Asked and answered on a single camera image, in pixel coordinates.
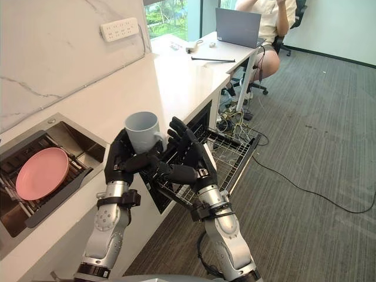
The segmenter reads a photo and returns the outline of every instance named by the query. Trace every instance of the gray laptop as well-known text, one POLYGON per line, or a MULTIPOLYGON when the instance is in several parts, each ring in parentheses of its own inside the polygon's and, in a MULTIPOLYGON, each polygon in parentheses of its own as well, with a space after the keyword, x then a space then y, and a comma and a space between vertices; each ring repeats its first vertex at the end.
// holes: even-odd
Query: gray laptop
POLYGON ((259 38, 261 15, 216 8, 217 39, 256 48, 264 42, 259 38))

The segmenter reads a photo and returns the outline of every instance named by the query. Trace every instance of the window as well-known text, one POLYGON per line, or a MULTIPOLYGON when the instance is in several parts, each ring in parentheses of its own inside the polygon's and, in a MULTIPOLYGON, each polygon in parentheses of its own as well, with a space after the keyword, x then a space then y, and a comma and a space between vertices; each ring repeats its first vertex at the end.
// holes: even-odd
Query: window
POLYGON ((220 7, 223 9, 231 9, 235 8, 236 0, 221 0, 220 7))
POLYGON ((188 39, 188 0, 164 0, 145 6, 150 38, 167 33, 188 39))

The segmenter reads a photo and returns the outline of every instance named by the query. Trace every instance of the white mug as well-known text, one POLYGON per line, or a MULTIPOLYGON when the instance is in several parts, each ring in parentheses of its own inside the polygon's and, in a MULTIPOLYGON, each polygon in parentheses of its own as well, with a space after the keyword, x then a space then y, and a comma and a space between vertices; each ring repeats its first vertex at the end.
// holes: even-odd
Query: white mug
POLYGON ((158 140, 162 141, 163 150, 167 144, 159 132, 158 117, 150 112, 137 112, 125 120, 125 130, 136 154, 149 151, 158 140))

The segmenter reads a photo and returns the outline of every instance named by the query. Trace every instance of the stainless steel sink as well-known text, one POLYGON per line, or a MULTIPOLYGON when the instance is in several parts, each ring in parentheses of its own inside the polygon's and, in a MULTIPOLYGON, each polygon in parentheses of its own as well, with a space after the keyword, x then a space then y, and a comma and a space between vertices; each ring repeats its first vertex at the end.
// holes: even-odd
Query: stainless steel sink
POLYGON ((0 147, 0 259, 103 169, 106 145, 57 113, 0 147), (15 190, 17 175, 31 156, 47 147, 59 147, 68 155, 67 178, 46 197, 23 200, 15 190))

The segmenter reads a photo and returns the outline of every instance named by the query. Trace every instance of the dishwasher rack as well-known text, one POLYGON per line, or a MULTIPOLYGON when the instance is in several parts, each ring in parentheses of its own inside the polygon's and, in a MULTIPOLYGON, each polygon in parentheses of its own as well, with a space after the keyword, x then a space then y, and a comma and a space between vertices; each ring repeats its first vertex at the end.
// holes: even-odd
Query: dishwasher rack
MULTIPOLYGON (((220 191, 226 190, 231 194, 236 187, 239 177, 246 164, 252 157, 254 150, 261 138, 260 134, 252 136, 249 142, 242 142, 214 129, 201 125, 194 131, 196 137, 203 143, 207 143, 217 167, 218 186, 220 191)), ((164 161, 168 164, 181 164, 177 153, 167 154, 164 161)), ((197 195, 189 185, 180 185, 169 182, 158 182, 149 179, 149 189, 157 189, 166 197, 178 202, 191 210, 197 195)))

